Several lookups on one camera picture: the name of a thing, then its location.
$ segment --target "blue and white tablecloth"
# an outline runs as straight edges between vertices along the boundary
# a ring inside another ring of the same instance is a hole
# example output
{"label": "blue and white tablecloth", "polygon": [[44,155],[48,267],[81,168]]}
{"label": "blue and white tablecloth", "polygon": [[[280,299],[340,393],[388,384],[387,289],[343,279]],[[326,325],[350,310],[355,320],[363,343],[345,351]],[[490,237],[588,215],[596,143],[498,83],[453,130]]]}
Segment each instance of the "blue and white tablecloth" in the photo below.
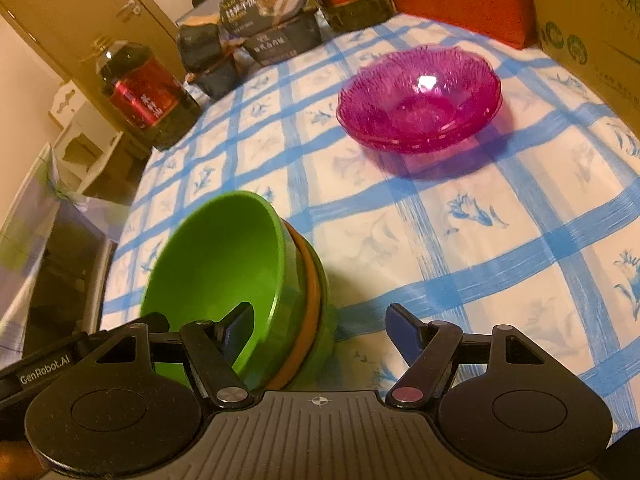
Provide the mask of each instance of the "blue and white tablecloth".
{"label": "blue and white tablecloth", "polygon": [[[484,56],[504,104],[434,155],[366,153],[335,119],[359,67],[425,43]],[[490,333],[512,324],[608,403],[614,437],[640,426],[640,143],[536,48],[397,16],[260,70],[155,152],[110,273],[103,327],[134,318],[180,222],[222,192],[267,198],[316,247],[338,308],[318,388],[388,389],[405,364],[391,302]],[[478,373],[462,370],[462,378]]]}

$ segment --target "cardboard box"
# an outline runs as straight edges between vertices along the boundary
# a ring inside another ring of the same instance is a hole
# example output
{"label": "cardboard box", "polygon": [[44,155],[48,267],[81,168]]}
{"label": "cardboard box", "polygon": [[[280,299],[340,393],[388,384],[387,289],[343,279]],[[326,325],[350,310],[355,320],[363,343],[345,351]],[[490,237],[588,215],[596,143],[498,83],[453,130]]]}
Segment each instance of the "cardboard box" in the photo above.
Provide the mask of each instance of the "cardboard box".
{"label": "cardboard box", "polygon": [[543,50],[640,136],[640,0],[534,0]]}

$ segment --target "black device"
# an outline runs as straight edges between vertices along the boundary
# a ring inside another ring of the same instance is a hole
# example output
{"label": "black device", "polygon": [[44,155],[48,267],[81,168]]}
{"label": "black device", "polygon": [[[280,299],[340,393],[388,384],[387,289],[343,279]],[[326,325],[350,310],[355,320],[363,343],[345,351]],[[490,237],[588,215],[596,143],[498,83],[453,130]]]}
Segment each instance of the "black device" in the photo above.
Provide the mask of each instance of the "black device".
{"label": "black device", "polygon": [[[464,334],[401,305],[386,330],[410,365],[376,391],[249,392],[231,368],[253,329],[150,333],[136,322],[58,374],[24,415],[46,480],[572,479],[638,477],[638,432],[607,449],[603,400],[516,328]],[[154,372],[183,363],[191,389]],[[460,365],[486,372],[452,387]]]}

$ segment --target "wooden door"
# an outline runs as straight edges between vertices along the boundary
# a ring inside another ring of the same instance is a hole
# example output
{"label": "wooden door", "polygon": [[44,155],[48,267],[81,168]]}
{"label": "wooden door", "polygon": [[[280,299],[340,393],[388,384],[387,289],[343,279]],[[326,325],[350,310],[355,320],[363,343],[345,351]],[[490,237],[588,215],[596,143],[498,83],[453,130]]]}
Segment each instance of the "wooden door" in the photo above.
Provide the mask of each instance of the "wooden door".
{"label": "wooden door", "polygon": [[126,123],[100,92],[101,81],[95,73],[97,43],[110,38],[146,44],[178,79],[184,76],[174,39],[175,27],[167,30],[140,0],[0,0],[0,3],[96,107],[120,126]]}

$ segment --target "pink bowl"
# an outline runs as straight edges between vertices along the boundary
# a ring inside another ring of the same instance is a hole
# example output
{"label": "pink bowl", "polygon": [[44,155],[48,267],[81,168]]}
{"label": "pink bowl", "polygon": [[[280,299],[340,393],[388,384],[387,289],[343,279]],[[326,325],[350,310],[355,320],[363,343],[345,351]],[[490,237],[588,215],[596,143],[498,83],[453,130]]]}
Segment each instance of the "pink bowl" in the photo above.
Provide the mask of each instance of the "pink bowl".
{"label": "pink bowl", "polygon": [[420,46],[361,69],[340,91],[336,116],[369,148],[435,152],[487,126],[502,103],[501,90],[483,57]]}

